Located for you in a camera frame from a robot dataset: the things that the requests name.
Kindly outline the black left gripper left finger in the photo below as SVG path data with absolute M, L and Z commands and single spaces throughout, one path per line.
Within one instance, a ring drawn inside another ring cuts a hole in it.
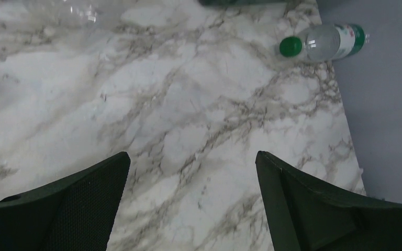
M 0 250 L 106 250 L 130 157 L 98 164 L 0 201 Z

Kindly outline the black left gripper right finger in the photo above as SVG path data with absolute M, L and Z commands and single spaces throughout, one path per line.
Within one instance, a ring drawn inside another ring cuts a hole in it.
M 402 250 L 402 204 L 344 190 L 269 152 L 255 164 L 275 250 Z

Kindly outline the clear bottle green-white label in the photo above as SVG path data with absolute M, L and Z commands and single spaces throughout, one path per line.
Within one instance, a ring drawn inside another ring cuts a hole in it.
M 83 28 L 119 19 L 124 1 L 51 0 L 24 1 L 28 11 L 53 26 Z

